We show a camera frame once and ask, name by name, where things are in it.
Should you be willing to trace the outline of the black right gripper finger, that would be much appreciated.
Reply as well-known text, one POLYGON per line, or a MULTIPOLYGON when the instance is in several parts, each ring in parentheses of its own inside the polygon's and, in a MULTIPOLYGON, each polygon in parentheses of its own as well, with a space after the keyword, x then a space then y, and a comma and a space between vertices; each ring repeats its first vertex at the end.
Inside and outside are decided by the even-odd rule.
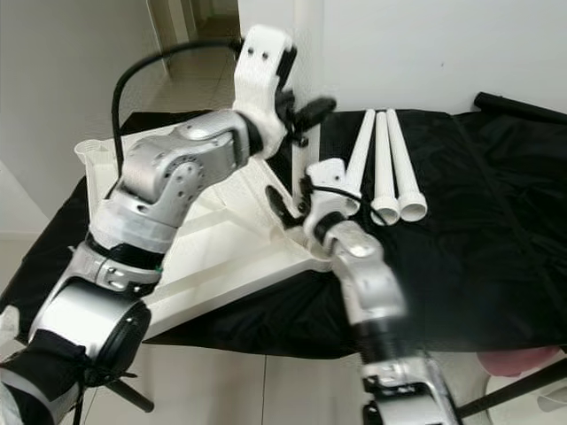
POLYGON ((291 215, 291 211, 287 209, 283 194, 281 194, 279 190, 276 190, 275 187, 267 186, 266 199, 270 210, 278 219, 280 226, 283 228, 294 228, 295 218, 291 215))

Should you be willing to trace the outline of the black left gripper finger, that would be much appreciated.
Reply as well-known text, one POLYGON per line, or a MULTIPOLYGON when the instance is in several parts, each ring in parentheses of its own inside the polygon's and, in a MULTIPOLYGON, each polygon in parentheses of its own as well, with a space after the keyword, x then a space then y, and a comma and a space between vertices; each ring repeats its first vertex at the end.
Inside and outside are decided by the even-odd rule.
POLYGON ((317 97, 297 110, 297 125, 320 125, 337 108, 335 97, 317 97))

